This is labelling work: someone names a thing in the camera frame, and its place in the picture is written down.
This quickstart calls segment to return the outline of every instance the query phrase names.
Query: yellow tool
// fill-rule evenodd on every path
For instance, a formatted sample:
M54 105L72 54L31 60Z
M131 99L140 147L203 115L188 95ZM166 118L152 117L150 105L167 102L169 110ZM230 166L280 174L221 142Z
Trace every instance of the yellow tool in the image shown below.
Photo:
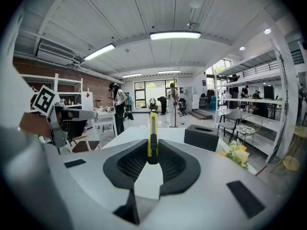
M157 127L157 114L150 113L150 136L148 139L148 163L158 163L158 127Z

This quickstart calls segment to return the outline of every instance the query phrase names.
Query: black box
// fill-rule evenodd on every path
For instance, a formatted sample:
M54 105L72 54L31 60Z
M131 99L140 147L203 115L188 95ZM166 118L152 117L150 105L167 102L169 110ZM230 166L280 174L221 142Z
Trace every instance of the black box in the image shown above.
M209 151L216 151L218 141L219 129L217 128L190 125L184 133L184 143Z

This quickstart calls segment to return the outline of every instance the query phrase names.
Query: railing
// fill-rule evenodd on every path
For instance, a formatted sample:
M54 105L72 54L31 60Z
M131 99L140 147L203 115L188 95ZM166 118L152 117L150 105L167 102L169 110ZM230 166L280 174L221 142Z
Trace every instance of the railing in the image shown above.
M293 62L295 65L304 63L303 56L302 56L300 49L292 51L291 55L292 55ZM277 69L278 67L279 66L278 66L277 60L274 60L274 61L262 64L260 66L256 66L256 67L243 71L243 77L254 75L254 74L265 72L265 71L271 71L271 70Z

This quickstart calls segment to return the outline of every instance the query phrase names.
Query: wire chair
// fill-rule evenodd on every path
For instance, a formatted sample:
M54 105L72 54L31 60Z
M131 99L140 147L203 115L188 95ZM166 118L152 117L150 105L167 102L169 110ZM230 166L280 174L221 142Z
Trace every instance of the wire chair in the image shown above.
M256 134L262 127L263 120L258 115L249 115L239 122L236 126L236 137L238 134L244 136L242 145L244 145L247 136L253 136L252 147L254 147L254 134Z

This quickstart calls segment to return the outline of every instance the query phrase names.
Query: gray chair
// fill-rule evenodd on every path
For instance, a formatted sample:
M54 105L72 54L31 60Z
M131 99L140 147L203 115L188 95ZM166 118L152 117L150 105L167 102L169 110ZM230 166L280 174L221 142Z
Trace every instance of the gray chair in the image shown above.
M225 122L225 118L234 120L235 123L233 124L233 123L230 123L230 122ZM224 136L225 136L225 129L226 128L232 130L232 134L231 134L229 141L231 141L231 138L234 135L234 131L236 129L236 125L240 121L240 119L241 119L241 111L240 111L239 108L232 110L228 114L221 115L220 122L218 123L218 128L220 128L220 126L222 126L224 128Z

